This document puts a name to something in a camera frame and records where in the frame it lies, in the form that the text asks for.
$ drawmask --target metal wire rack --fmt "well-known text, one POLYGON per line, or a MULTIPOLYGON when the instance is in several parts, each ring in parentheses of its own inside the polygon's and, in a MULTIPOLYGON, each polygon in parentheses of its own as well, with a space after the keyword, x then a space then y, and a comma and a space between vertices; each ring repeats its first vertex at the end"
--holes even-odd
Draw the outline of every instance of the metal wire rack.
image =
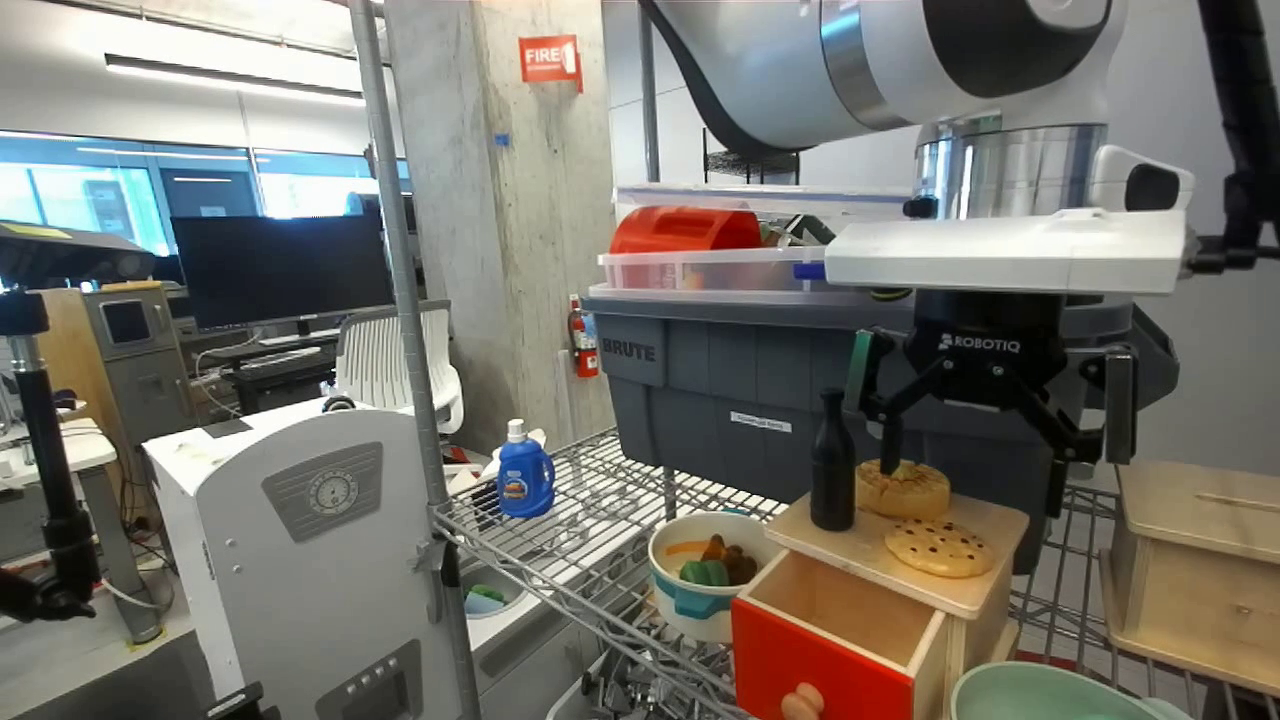
MULTIPOLYGON (((687 511, 774 517, 783 505, 701 475, 631 463, 615 435, 557 457, 557 506, 538 520, 502 520, 487 488, 452 495, 438 528, 478 565, 523 584, 536 599, 592 629, 651 682, 646 716, 742 716, 733 703, 733 654, 670 637, 644 597, 646 528, 687 511)), ((1205 720, 1280 720, 1280 698, 1241 691, 1108 642, 1098 565, 1110 542, 1114 488, 1067 485, 1065 511, 1043 531, 1037 577, 1010 580, 1020 654, 1073 664, 1133 695, 1158 695, 1205 720)))

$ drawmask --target computer monitor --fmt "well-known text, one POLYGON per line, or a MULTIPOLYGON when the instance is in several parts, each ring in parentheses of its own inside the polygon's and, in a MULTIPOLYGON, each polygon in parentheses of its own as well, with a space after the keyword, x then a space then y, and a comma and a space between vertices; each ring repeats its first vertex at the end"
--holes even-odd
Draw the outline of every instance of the computer monitor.
POLYGON ((369 214, 191 214, 177 220, 177 245, 200 327, 391 304, 369 214))

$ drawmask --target desk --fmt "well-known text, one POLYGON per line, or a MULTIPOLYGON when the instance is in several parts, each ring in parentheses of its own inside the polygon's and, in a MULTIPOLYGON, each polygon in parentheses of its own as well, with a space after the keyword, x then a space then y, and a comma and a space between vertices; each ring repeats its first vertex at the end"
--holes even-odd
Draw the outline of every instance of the desk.
MULTIPOLYGON (((64 420, 59 432, 64 432, 73 475, 79 481, 79 495, 86 505, 91 531, 101 539, 102 580, 124 597, 147 599, 147 584, 137 577, 137 561, 112 500, 112 481, 109 481, 109 469, 115 463, 112 438, 86 417, 64 420)), ((27 492, 41 500, 41 492, 33 492, 41 488, 41 471, 33 463, 27 445, 8 438, 8 446, 0 452, 0 488, 27 492)), ((128 641, 142 642, 161 630, 161 613, 137 608, 121 597, 115 597, 115 608, 128 629, 128 641)))

